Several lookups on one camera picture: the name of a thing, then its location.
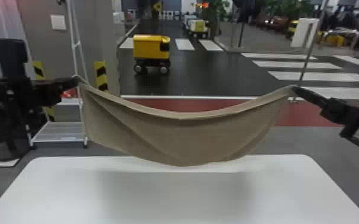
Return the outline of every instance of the light switch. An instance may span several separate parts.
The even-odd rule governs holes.
[[[50,19],[54,30],[67,30],[66,19],[63,15],[50,15]]]

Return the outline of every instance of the cloth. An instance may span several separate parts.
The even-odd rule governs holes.
[[[287,86],[232,107],[179,113],[145,107],[81,84],[89,140],[174,166],[228,161],[249,154],[292,95]]]

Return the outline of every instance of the metal shelf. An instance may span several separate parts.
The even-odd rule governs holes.
[[[87,139],[82,122],[48,122],[31,142],[85,142],[86,145]]]
[[[80,102],[81,100],[78,98],[62,98],[57,105],[79,105]]]

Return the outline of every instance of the black floor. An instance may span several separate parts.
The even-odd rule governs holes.
[[[119,49],[120,86],[122,95],[207,95],[260,96],[279,87],[296,84],[281,81],[259,67],[252,60],[275,61],[269,58],[245,58],[235,52],[207,51],[197,39],[189,38],[195,51],[180,51],[175,38],[188,38],[180,21],[141,20],[133,34],[161,34],[171,37],[171,72],[161,76],[150,68],[147,75],[133,71],[132,49]],[[335,57],[317,57],[316,62],[328,62],[342,69],[308,69],[317,72],[358,73],[359,66]],[[300,71],[290,68],[270,68],[271,71]],[[305,86],[355,87],[359,82],[306,81]]]

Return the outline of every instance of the crosswalk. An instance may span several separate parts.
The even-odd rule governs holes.
[[[266,69],[266,71],[276,79],[290,82],[290,84],[299,80],[301,70],[304,66],[303,60],[306,57],[306,55],[293,54],[243,53],[242,55],[252,59],[254,64]],[[359,65],[359,60],[356,58],[349,56],[335,57]],[[313,84],[306,84],[307,86],[304,87],[325,97],[359,99],[359,88],[356,88],[354,85],[359,82],[358,73],[345,73],[342,67],[332,63],[318,62],[318,58],[315,57],[313,57],[312,60],[312,62],[308,63],[304,81],[306,81],[305,83],[311,82]]]
[[[189,39],[185,38],[175,38],[174,39],[177,50],[179,51],[195,51],[195,42],[192,43]],[[212,52],[222,52],[224,51],[219,47],[214,41],[210,40],[198,40],[198,42],[203,46],[203,49],[206,51]],[[133,49],[134,48],[134,38],[126,38],[125,41],[119,47],[120,49]]]

